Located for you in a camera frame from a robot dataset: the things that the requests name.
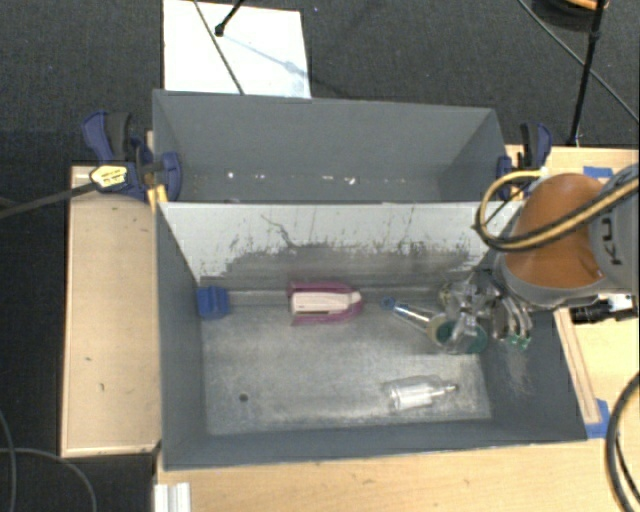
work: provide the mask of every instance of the white paper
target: white paper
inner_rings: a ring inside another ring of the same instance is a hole
[[[198,5],[212,32],[231,9]],[[299,12],[240,7],[216,40],[245,94],[311,97]],[[238,93],[192,1],[164,0],[164,87]]]

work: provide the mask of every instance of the clear plastic bottle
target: clear plastic bottle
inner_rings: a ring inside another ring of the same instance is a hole
[[[432,339],[435,339],[435,332],[438,327],[446,322],[446,316],[442,312],[408,304],[392,297],[383,298],[380,306],[391,311],[394,317],[425,333]]]
[[[383,384],[389,397],[389,408],[393,412],[426,407],[434,400],[442,400],[458,390],[452,382],[443,381],[438,375],[415,375]]]

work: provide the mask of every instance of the black cable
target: black cable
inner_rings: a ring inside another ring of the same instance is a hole
[[[49,459],[58,464],[62,464],[63,466],[71,470],[73,473],[76,474],[76,476],[80,479],[80,481],[84,484],[87,491],[89,492],[89,497],[91,499],[91,510],[93,512],[98,512],[98,500],[96,498],[95,490],[93,489],[91,482],[87,478],[87,475],[85,475],[78,466],[76,466],[72,462],[69,462],[66,459],[63,459],[62,457],[58,457],[57,455],[54,455],[53,453],[45,452],[42,450],[36,450],[34,448],[16,448],[13,445],[13,439],[11,437],[11,431],[9,430],[9,424],[7,423],[7,420],[5,419],[1,410],[0,410],[0,424],[2,424],[4,435],[7,438],[7,448],[0,448],[0,453],[9,454],[9,458],[11,459],[11,491],[9,495],[10,499],[9,499],[8,512],[14,512],[15,506],[16,506],[16,498],[18,496],[18,469],[17,469],[17,462],[16,462],[16,454],[32,455],[36,457]]]
[[[631,489],[633,497],[638,503],[640,503],[640,492],[638,492],[636,483],[633,481],[633,477],[631,476],[631,472],[629,471],[627,462],[624,460],[624,455],[622,454],[622,446],[620,446],[620,436],[616,436],[616,455],[618,456],[618,461],[620,461],[620,469],[622,469],[624,479],[627,481],[627,485],[629,486],[629,489]]]
[[[200,5],[198,4],[198,0],[193,0],[193,5],[196,6],[198,14],[200,15],[200,19],[202,20],[202,23],[204,23],[204,26],[206,27],[207,32],[209,32],[209,37],[211,38],[211,42],[213,43],[213,46],[216,47],[216,50],[218,51],[218,55],[220,55],[220,58],[222,59],[222,63],[224,64],[224,67],[227,68],[227,73],[229,73],[229,76],[231,77],[231,80],[233,80],[233,83],[236,85],[236,88],[238,89],[238,92],[241,95],[244,95],[244,90],[242,89],[242,86],[240,85],[240,82],[238,82],[238,79],[236,78],[235,73],[231,69],[231,65],[229,64],[229,62],[225,58],[224,53],[222,53],[222,48],[220,48],[220,45],[218,44],[218,41],[216,41],[215,34],[211,31],[211,28],[209,28],[209,24],[207,23],[207,20],[205,19],[204,14],[200,10]]]
[[[16,458],[16,448],[13,445],[13,438],[11,437],[11,430],[9,424],[0,410],[0,424],[2,424],[2,430],[4,431],[4,437],[7,440],[6,452],[9,454],[9,471],[11,472],[11,487],[9,489],[9,512],[13,512],[16,509],[16,498],[18,496],[18,462]]]
[[[553,222],[549,222],[548,224],[545,224],[544,226],[540,226],[539,228],[533,229],[533,230],[528,231],[527,233],[523,233],[521,235],[509,235],[509,236],[506,236],[506,237],[497,237],[496,240],[488,238],[487,236],[485,236],[485,234],[482,232],[482,229],[481,229],[483,226],[486,226],[486,224],[483,224],[481,222],[480,210],[479,209],[476,212],[474,229],[478,232],[478,235],[480,236],[480,238],[482,238],[482,240],[484,241],[485,244],[487,244],[489,247],[491,247],[493,249],[496,249],[496,250],[498,250],[500,252],[529,251],[533,247],[505,248],[503,246],[503,244],[504,243],[513,243],[513,242],[526,242],[527,240],[533,238],[534,236],[544,234],[545,232],[550,231],[551,229],[555,228],[556,226],[558,226],[558,225],[560,225],[560,224],[562,224],[562,223],[564,223],[566,221],[569,221],[569,220],[573,219],[574,217],[576,217],[580,213],[582,213],[585,210],[589,209],[595,203],[598,203],[598,202],[602,201],[603,199],[606,199],[610,195],[614,194],[616,190],[617,190],[616,188],[612,188],[612,189],[608,190],[605,194],[599,195],[599,196],[593,198],[592,200],[590,200],[590,201],[584,203],[583,205],[577,207],[576,209],[574,209],[573,211],[567,213],[566,215],[563,215],[559,219],[556,219]],[[612,208],[614,208],[616,205],[618,205],[622,201],[626,200],[631,195],[637,194],[637,193],[638,193],[638,189],[636,188],[636,189],[630,191],[629,193],[620,196],[616,201],[611,203],[605,210],[598,211],[598,212],[595,212],[595,213],[589,215],[582,222],[580,222],[579,224],[571,227],[570,229],[565,229],[562,232],[558,233],[557,235],[549,237],[548,239],[540,242],[539,244],[536,244],[535,248],[544,247],[545,245],[548,245],[548,244],[550,244],[552,242],[555,242],[556,240],[559,240],[559,239],[563,238],[564,236],[567,235],[567,233],[569,233],[569,232],[571,232],[573,230],[576,230],[581,226],[584,226],[584,225],[588,224],[593,219],[595,219],[597,216],[602,215],[605,211],[611,210]]]
[[[520,6],[527,12],[533,20],[540,25],[540,27],[556,42],[558,43],[564,51],[566,51],[571,57],[573,57],[581,66],[584,66],[584,61],[571,49],[569,48],[562,39],[560,39],[549,27],[547,27],[543,21],[538,17],[538,15],[531,10],[531,8],[524,3],[524,0],[517,0]],[[622,108],[624,108],[627,113],[633,117],[634,121],[640,124],[640,119],[638,118],[638,114],[636,114],[629,105],[627,105],[624,100],[611,88],[611,86],[605,82],[604,78],[602,78],[598,73],[596,73],[593,69],[590,70],[590,74],[596,81],[605,88],[605,90],[616,100]]]
[[[626,385],[626,387],[618,397],[613,411],[611,412],[605,442],[605,460],[607,465],[607,474],[609,476],[609,481],[611,482],[616,500],[618,501],[618,505],[620,505],[620,508],[624,510],[624,512],[633,512],[633,508],[631,507],[631,503],[629,503],[629,500],[625,494],[622,483],[620,482],[620,475],[618,474],[618,466],[616,464],[616,439],[618,438],[618,427],[622,412],[629,402],[631,396],[637,391],[639,385],[640,373],[637,373],[636,376],[631,379]]]
[[[235,5],[231,9],[231,12],[229,12],[229,14],[226,15],[226,17],[222,20],[221,23],[216,25],[216,35],[217,36],[222,37],[224,35],[224,29],[226,28],[227,23],[229,23],[229,21],[231,21],[231,18],[233,18],[235,16],[236,12],[238,12],[238,9],[240,9],[240,6],[243,3],[244,3],[244,0],[237,0]]]
[[[70,190],[64,190],[62,192],[58,192],[57,194],[41,197],[40,199],[36,199],[35,201],[30,201],[28,203],[21,203],[16,206],[11,206],[4,210],[0,210],[0,220],[6,219],[7,217],[13,217],[14,215],[18,215],[20,213],[25,213],[31,210],[35,210],[37,208],[41,208],[49,204],[54,204],[59,201],[67,201],[69,199],[73,199],[74,197],[81,196],[88,192],[93,192],[95,189],[96,189],[96,186],[93,183],[86,183],[84,185],[80,185],[79,187],[75,187]]]
[[[587,95],[587,85],[589,84],[589,76],[591,75],[593,57],[596,53],[596,43],[600,39],[600,24],[602,23],[602,17],[604,16],[604,4],[606,1],[607,0],[597,0],[596,12],[593,16],[593,24],[591,25],[591,33],[589,34],[589,47],[587,48],[587,57],[584,60],[584,66],[582,68],[580,90],[578,91],[576,109],[573,114],[571,133],[569,135],[569,144],[575,144],[576,146],[578,145],[578,127],[580,126],[582,107],[584,106],[584,98]]]

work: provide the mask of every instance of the black tripod leg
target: black tripod leg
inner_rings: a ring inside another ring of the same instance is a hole
[[[593,55],[596,52],[596,43],[598,42],[598,39],[600,39],[600,23],[602,22],[602,15],[604,14],[604,6],[606,3],[607,0],[598,0],[596,5],[596,12],[593,17],[593,24],[591,25],[591,33],[589,34],[587,58],[584,61],[584,68],[582,70],[580,92],[578,93],[576,110],[573,114],[573,125],[571,126],[571,135],[569,136],[568,144],[576,145],[578,142],[578,125],[580,124],[580,117],[582,116],[582,105],[584,104],[584,97],[587,92],[587,83],[589,82],[589,75],[591,74]]]
[[[231,11],[229,12],[229,14],[227,14],[227,17],[222,20],[222,23],[220,23],[219,25],[216,25],[216,29],[215,29],[216,36],[222,37],[224,35],[224,28],[227,26],[227,23],[229,23],[231,18],[233,18],[237,10],[240,9],[240,6],[243,3],[244,3],[244,0],[238,0],[233,6],[233,8],[231,9]]]

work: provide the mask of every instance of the clamp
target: clamp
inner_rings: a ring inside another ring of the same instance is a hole
[[[129,134],[130,119],[128,112],[99,110],[82,122],[84,141],[100,163],[91,172],[91,181],[99,192],[124,194],[143,202],[147,191],[164,185],[168,200],[177,200],[182,185],[178,154],[168,151],[154,162],[144,141]]]
[[[518,170],[540,169],[544,166],[548,156],[551,154],[553,140],[551,132],[542,123],[522,123],[520,125],[522,134],[522,144],[524,152],[518,153]],[[500,179],[514,170],[513,161],[510,156],[504,155],[498,158],[496,168],[496,179]],[[528,185],[523,189],[524,196],[528,197],[530,192]],[[498,197],[503,201],[509,200],[510,187],[503,187],[498,191]]]

